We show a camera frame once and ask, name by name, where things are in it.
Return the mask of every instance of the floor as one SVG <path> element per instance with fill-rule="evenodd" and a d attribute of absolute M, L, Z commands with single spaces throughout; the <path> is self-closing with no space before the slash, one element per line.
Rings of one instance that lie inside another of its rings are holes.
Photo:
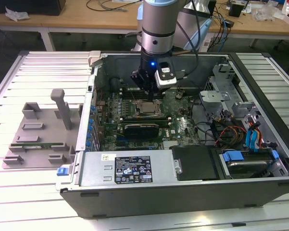
<path fill-rule="evenodd" d="M 121 38 L 117 35 L 86 34 L 86 43 L 82 42 L 81 34 L 53 33 L 57 51 L 129 51 L 136 44 L 136 38 Z M 282 42 L 278 50 L 274 46 L 278 40 L 258 40 L 255 47 L 249 47 L 250 39 L 229 38 L 223 52 L 267 52 L 284 69 L 289 68 L 289 41 Z M 43 41 L 36 32 L 1 32 L 0 33 L 0 82 L 8 72 L 19 51 L 44 51 Z"/>

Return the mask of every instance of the computer case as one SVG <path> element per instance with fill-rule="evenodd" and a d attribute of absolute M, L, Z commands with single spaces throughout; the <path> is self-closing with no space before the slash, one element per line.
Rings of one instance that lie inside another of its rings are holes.
<path fill-rule="evenodd" d="M 7 7 L 29 14 L 59 15 L 64 5 L 65 0 L 0 0 L 0 13 L 5 13 Z"/>

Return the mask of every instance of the gray plastic peg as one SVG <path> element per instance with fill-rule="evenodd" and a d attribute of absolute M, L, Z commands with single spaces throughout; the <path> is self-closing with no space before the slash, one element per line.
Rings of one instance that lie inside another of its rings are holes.
<path fill-rule="evenodd" d="M 65 105 L 64 102 L 64 90 L 63 89 L 53 89 L 51 92 L 51 99 L 56 102 L 61 118 L 65 125 L 66 130 L 70 130 L 72 128 L 72 121 L 70 118 L 69 108 Z"/>

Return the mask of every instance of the table leg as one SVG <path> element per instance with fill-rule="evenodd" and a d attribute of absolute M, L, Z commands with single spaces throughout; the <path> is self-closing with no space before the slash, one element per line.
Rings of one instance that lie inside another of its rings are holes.
<path fill-rule="evenodd" d="M 86 43 L 87 42 L 85 33 L 81 33 L 81 40 L 82 40 L 82 43 Z"/>
<path fill-rule="evenodd" d="M 40 31 L 40 35 L 42 36 L 46 51 L 55 51 L 56 49 L 53 45 L 53 41 L 52 41 L 50 32 Z"/>
<path fill-rule="evenodd" d="M 199 52 L 207 52 L 213 37 L 214 37 L 214 33 L 207 33 L 206 34 L 206 36 L 203 40 L 203 43 L 200 46 Z"/>
<path fill-rule="evenodd" d="M 258 41 L 257 38 L 252 39 L 251 43 L 249 44 L 249 47 L 253 48 L 257 41 Z"/>

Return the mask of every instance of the power supply label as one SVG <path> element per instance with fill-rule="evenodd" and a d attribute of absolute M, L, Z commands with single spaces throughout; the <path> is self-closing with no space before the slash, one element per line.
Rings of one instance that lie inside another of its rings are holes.
<path fill-rule="evenodd" d="M 150 157 L 116 157 L 114 181 L 117 184 L 153 182 Z"/>

